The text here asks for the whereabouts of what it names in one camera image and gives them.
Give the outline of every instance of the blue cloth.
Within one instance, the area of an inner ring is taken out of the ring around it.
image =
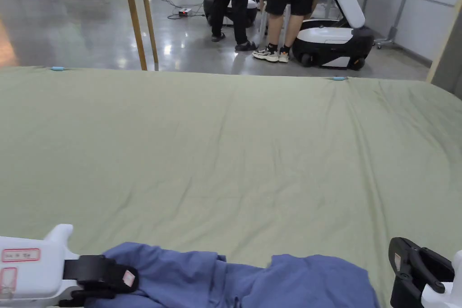
[[[379,308],[367,271],[337,257],[276,255],[259,268],[134,243],[105,255],[135,267],[139,289],[86,308]]]

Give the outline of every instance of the black sock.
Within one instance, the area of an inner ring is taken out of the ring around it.
[[[271,54],[273,54],[274,52],[277,51],[277,45],[274,45],[272,43],[268,44],[268,51],[270,51]]]
[[[289,54],[290,52],[290,47],[284,45],[282,48],[281,48],[281,53],[287,53]]]

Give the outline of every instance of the white sneaker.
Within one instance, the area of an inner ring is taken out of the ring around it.
[[[279,62],[280,63],[288,63],[289,62],[289,54],[286,52],[281,52],[279,54]]]
[[[267,60],[272,63],[276,63],[279,61],[279,54],[277,53],[277,51],[271,53],[267,47],[265,47],[263,50],[252,52],[252,55],[256,59]]]

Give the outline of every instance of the table leg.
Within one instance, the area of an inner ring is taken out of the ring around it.
[[[135,33],[136,46],[138,47],[139,62],[141,70],[148,70],[146,65],[146,57],[144,55],[143,40],[141,38],[141,29],[139,27],[138,14],[136,12],[135,0],[129,0],[130,15],[132,16],[133,31]]]
[[[154,56],[154,63],[158,63],[159,58],[157,57],[157,47],[156,47],[156,39],[154,37],[154,27],[152,26],[151,5],[149,4],[149,0],[143,0],[143,2],[145,4],[146,19],[148,20],[148,30],[149,30],[149,37],[151,38],[152,55]]]
[[[325,16],[326,19],[329,19],[330,8],[332,7],[332,2],[333,2],[333,0],[327,0],[327,5],[326,5],[326,16]]]

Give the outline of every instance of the label sticker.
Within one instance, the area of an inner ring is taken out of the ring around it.
[[[129,270],[126,270],[122,280],[125,283],[125,285],[132,287],[133,282],[135,281],[135,274],[133,274]]]
[[[18,269],[15,267],[2,268],[0,271],[0,298],[13,298],[18,282]]]
[[[399,272],[401,270],[401,256],[399,256],[397,253],[394,253],[394,264],[397,267],[397,271]]]
[[[4,249],[1,253],[2,262],[28,262],[40,260],[40,249]]]

